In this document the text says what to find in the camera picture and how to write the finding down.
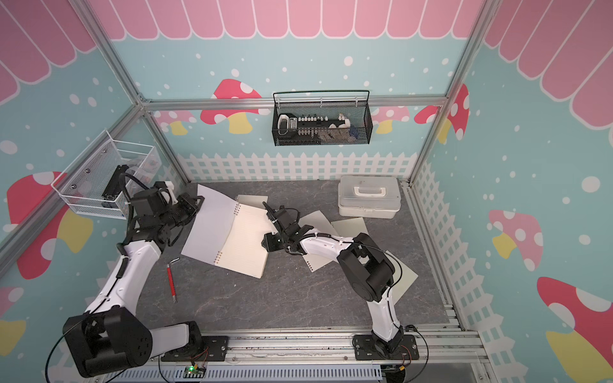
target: gray marble tabletop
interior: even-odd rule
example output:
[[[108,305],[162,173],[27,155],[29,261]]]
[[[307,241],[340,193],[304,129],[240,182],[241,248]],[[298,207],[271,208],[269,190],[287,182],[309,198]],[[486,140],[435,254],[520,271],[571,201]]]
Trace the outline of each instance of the gray marble tabletop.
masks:
[[[338,214],[338,180],[207,183],[235,198],[239,194],[267,195],[268,204],[298,209],[307,215],[321,210],[330,221]],[[195,191],[196,184],[188,185]],[[443,302],[424,254],[406,200],[393,219],[365,218],[377,245],[389,250],[419,277],[396,304],[403,325],[448,322]],[[261,279],[182,256],[191,226],[175,246],[166,248],[140,295],[136,316],[148,327],[195,320],[201,330],[257,328],[370,326],[366,302],[357,296],[335,262],[311,272],[300,256],[271,252]],[[166,273],[172,274],[178,303],[173,303]]]

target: lined notebook page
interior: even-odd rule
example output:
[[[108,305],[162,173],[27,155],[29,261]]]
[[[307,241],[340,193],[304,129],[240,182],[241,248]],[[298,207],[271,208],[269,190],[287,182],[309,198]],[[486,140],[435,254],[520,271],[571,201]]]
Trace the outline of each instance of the lined notebook page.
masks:
[[[204,202],[181,254],[213,265],[230,234],[238,202],[202,185],[198,185],[198,195],[204,197]]]
[[[266,233],[270,233],[270,228],[266,210],[240,203],[226,244],[217,255],[215,265],[261,278],[268,258],[262,240]]]

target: wall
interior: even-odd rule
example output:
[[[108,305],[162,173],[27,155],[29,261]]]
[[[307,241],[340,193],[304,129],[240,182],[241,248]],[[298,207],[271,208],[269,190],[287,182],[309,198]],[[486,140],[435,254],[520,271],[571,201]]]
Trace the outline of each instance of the wall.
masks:
[[[504,0],[416,191],[499,381],[610,382],[613,3]]]
[[[0,2],[0,35],[2,240],[45,195],[12,185],[49,185],[131,103],[67,0]]]

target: white paper sheet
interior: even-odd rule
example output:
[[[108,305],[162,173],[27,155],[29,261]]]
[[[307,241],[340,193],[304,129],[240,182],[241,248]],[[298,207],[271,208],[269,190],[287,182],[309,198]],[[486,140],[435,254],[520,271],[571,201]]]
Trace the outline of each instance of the white paper sheet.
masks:
[[[249,205],[258,209],[263,209],[264,205],[262,204],[262,202],[268,202],[268,196],[239,194],[236,200],[243,205]]]
[[[198,185],[198,195],[204,197],[204,202],[181,254],[213,265],[230,234],[238,202],[202,185]]]
[[[311,225],[322,233],[338,235],[336,229],[334,229],[334,227],[330,224],[330,221],[328,221],[326,216],[324,216],[324,213],[322,213],[320,210],[314,211],[311,214],[300,218],[298,224],[300,226]],[[326,266],[327,264],[332,262],[328,258],[317,256],[315,254],[306,254],[302,256],[302,258],[304,258],[306,265],[309,267],[311,272],[314,272],[318,268]]]
[[[261,278],[268,258],[262,239],[269,232],[270,220],[266,210],[241,203],[215,265]]]

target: yellow mushroom stem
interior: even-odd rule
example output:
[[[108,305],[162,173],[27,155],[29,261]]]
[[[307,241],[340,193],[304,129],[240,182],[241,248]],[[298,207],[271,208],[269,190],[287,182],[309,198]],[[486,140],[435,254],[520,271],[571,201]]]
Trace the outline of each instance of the yellow mushroom stem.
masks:
[[[253,130],[253,127],[247,120],[247,113],[234,113],[228,117],[230,121],[230,133],[232,134],[247,134]]]

